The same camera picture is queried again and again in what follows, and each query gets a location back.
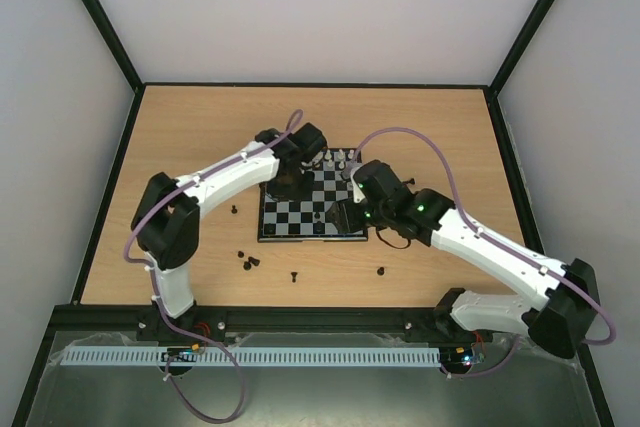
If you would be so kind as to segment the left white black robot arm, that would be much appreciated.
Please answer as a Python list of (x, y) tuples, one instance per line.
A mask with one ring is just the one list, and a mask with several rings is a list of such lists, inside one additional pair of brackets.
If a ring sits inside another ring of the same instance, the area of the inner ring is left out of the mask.
[(327, 147), (311, 123), (298, 130), (267, 129), (238, 152), (194, 173), (171, 178), (154, 175), (131, 222), (123, 257), (145, 266), (152, 280), (152, 300), (172, 319), (195, 305), (189, 266), (199, 246), (200, 222), (235, 195), (273, 182), (293, 198), (313, 186), (303, 167)]

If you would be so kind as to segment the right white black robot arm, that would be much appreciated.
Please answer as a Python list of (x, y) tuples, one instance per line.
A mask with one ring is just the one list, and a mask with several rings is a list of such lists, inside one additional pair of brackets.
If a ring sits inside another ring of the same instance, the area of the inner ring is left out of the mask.
[(512, 289), (510, 295), (457, 291), (436, 314), (436, 326), (455, 339), (466, 331), (526, 336), (547, 353), (572, 358), (586, 341), (599, 303), (594, 268), (546, 257), (487, 228), (453, 200), (432, 190), (410, 190), (378, 160), (358, 166), (352, 195), (334, 202), (327, 219), (339, 233), (391, 229), (410, 243), (452, 254)]

